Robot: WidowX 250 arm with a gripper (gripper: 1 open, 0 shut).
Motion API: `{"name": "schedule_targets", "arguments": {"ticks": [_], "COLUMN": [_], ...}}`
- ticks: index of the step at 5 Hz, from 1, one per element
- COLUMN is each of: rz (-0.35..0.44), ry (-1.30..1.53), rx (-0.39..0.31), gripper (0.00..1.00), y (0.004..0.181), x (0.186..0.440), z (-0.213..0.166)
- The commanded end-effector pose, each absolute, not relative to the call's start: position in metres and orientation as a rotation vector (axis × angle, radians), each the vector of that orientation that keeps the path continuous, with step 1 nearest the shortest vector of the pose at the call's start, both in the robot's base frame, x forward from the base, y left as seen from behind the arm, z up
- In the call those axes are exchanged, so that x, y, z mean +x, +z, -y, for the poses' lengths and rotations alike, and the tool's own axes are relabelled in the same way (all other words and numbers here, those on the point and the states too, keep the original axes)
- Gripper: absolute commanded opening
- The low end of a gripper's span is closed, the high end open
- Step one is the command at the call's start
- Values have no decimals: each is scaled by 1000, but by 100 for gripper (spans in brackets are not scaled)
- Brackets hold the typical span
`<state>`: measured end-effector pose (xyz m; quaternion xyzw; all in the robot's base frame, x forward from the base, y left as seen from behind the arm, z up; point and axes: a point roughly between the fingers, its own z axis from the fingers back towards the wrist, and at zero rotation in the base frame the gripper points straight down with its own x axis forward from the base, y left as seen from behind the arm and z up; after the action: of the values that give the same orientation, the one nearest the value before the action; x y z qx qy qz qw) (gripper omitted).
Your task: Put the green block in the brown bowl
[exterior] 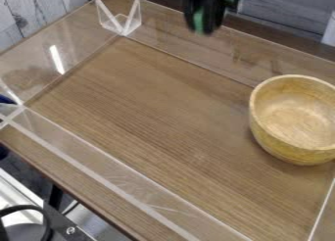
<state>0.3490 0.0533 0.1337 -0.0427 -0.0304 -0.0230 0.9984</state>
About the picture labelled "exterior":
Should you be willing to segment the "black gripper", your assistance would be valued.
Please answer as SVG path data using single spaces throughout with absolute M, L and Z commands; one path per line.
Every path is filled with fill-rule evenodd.
M 199 0 L 181 0 L 183 13 L 188 29 L 199 31 L 199 24 L 196 23 L 196 12 L 200 9 Z M 221 26 L 225 14 L 225 0 L 205 0 L 204 4 L 204 33 L 212 34 L 213 31 Z

